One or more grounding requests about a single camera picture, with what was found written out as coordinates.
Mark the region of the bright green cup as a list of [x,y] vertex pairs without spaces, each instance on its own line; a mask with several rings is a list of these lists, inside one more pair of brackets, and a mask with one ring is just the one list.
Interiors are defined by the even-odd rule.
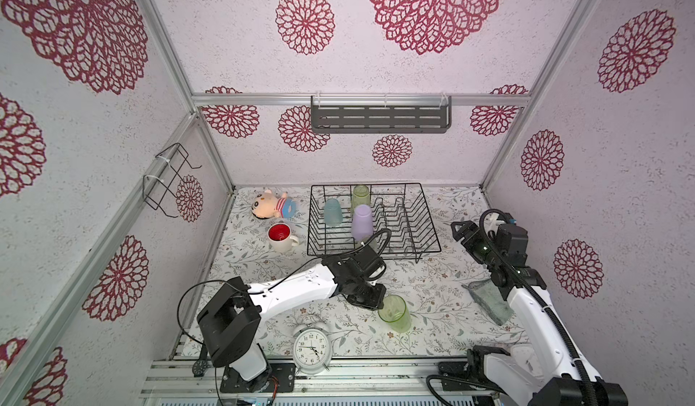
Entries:
[[391,331],[399,334],[408,332],[412,327],[407,303],[398,295],[384,298],[382,308],[378,309],[378,316]]

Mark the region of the purple plastic cup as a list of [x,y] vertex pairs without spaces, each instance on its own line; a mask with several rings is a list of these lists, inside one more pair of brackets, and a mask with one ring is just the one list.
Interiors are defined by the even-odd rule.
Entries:
[[365,241],[374,234],[373,213],[367,204],[360,204],[354,208],[351,234],[356,243]]

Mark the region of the black wire dish rack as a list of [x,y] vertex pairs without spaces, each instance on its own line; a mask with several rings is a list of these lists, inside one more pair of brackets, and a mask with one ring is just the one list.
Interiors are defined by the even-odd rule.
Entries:
[[[356,184],[311,186],[307,254],[333,255],[358,246],[351,233],[353,192]],[[373,229],[391,230],[383,252],[385,259],[421,259],[442,251],[434,221],[421,183],[368,184]],[[330,225],[324,218],[327,201],[336,201],[342,210],[342,223]]]

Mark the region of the teal translucent cup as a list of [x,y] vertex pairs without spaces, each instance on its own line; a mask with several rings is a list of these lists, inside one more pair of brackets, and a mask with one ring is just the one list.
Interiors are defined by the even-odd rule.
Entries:
[[343,211],[338,199],[329,198],[325,201],[323,218],[328,227],[340,226],[343,223]]

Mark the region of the tall green translucent cup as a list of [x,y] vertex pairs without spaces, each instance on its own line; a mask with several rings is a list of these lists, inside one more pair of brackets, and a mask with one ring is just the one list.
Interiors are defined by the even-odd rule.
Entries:
[[358,184],[351,190],[351,210],[354,212],[361,205],[371,206],[371,191],[365,184]]

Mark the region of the white mug red inside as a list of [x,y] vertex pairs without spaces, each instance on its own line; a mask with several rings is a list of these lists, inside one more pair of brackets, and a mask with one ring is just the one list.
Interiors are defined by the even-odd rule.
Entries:
[[271,225],[267,232],[271,248],[279,253],[286,253],[300,245],[299,238],[293,234],[291,227],[286,223]]

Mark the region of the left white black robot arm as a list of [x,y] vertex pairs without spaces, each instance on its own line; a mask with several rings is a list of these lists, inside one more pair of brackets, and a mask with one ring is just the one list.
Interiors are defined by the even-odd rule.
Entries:
[[314,257],[284,279],[247,285],[240,277],[216,282],[217,292],[197,315],[197,339],[215,368],[232,367],[246,382],[264,382],[270,363],[255,337],[260,325],[310,302],[342,296],[351,306],[381,309],[387,289],[382,257],[392,231],[382,229],[354,250]]

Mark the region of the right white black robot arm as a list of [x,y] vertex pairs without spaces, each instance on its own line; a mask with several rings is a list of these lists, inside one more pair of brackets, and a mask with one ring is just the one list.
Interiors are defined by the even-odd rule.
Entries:
[[473,398],[498,395],[515,405],[626,405],[626,392],[608,382],[580,352],[556,313],[539,272],[527,264],[528,232],[510,214],[488,209],[477,221],[454,221],[454,240],[490,272],[501,299],[521,322],[537,366],[499,347],[474,346],[463,364],[442,362],[425,385],[441,404],[445,391]]

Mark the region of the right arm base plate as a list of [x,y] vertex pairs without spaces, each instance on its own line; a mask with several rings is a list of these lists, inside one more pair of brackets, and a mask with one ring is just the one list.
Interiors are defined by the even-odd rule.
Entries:
[[466,361],[443,361],[437,365],[438,374],[449,377],[449,380],[441,381],[445,392],[463,392],[483,389],[473,384],[478,382],[469,372]]

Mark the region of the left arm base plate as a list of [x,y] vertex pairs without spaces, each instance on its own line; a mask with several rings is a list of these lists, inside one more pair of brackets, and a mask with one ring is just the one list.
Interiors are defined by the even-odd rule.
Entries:
[[232,366],[224,370],[221,393],[292,393],[295,384],[296,364],[270,362],[264,372],[246,381]]

